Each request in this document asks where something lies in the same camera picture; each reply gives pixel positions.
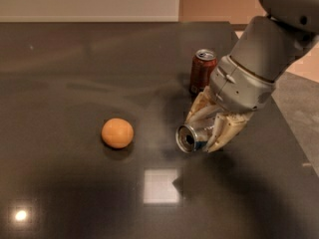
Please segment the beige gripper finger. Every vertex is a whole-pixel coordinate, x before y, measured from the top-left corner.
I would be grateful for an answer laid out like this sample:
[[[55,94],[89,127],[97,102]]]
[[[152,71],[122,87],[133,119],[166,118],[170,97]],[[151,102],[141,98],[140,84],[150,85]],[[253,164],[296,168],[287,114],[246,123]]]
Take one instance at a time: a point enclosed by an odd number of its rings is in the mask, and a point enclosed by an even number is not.
[[[253,112],[243,114],[218,113],[215,117],[212,135],[203,150],[215,152],[223,148],[245,128],[252,116]]]
[[[210,87],[205,87],[192,103],[187,114],[186,123],[208,119],[222,113],[222,108],[213,100]]]

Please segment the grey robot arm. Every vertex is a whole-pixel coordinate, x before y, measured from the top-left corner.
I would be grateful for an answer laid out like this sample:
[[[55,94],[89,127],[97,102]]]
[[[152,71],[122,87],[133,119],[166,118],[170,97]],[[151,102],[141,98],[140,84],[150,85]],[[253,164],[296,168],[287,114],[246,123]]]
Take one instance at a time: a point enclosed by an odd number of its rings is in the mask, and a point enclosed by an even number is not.
[[[319,34],[319,0],[259,0],[254,17],[231,52],[209,75],[176,131],[184,152],[214,152],[228,144],[262,109],[286,69],[305,56]]]

